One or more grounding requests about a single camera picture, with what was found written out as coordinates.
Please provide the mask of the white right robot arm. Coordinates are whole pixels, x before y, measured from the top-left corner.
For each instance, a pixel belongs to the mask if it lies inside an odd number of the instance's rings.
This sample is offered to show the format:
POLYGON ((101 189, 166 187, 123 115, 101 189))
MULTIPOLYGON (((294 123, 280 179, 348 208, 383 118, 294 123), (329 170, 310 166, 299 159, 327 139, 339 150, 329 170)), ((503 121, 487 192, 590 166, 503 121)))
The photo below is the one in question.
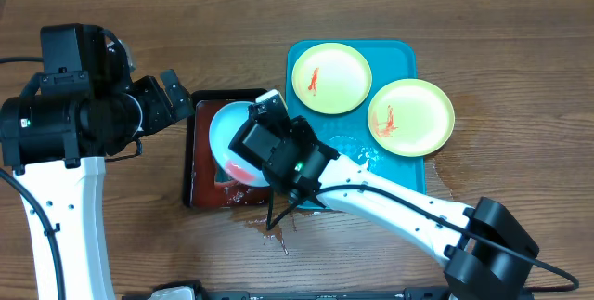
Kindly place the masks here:
POLYGON ((377 176, 316 137, 302 116, 290 118, 272 90, 248 108, 240 139, 265 179, 297 207, 310 201, 363 217, 430 255, 456 299, 517 299, 539 249, 501 203, 449 202, 377 176))

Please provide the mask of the white plate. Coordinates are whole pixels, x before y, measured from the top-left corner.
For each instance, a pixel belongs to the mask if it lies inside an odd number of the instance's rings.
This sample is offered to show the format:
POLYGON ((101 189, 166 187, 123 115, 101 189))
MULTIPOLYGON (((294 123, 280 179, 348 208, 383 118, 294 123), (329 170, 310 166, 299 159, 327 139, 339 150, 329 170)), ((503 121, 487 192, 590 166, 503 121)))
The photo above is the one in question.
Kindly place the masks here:
POLYGON ((256 188, 268 187, 264 174, 230 149, 233 137, 249 118, 249 101, 235 101, 223 106, 209 128, 209 145, 217 164, 239 183, 256 188))

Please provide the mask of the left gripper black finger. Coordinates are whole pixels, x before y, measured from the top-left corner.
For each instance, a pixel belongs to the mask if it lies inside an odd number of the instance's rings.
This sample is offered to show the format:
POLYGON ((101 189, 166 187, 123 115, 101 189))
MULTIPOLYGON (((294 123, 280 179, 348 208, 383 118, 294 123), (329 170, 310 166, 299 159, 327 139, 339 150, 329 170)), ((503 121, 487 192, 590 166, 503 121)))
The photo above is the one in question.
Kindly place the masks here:
POLYGON ((183 86, 173 86, 170 89, 174 117, 177 121, 186 119, 194 114, 191 95, 183 86))
POLYGON ((160 77, 170 100, 180 100, 184 97, 182 86, 174 70, 166 70, 160 74, 160 77))

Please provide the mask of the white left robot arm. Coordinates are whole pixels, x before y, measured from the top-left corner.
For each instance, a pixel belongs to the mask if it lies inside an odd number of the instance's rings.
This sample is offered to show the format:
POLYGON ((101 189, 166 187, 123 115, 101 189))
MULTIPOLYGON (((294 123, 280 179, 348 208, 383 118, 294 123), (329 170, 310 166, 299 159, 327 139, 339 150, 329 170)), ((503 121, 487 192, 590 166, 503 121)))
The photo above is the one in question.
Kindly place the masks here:
POLYGON ((40 40, 43 70, 1 108, 1 176, 23 201, 39 297, 111 299, 106 166, 191 116, 191 96, 171 70, 133 80, 108 29, 45 26, 40 40))

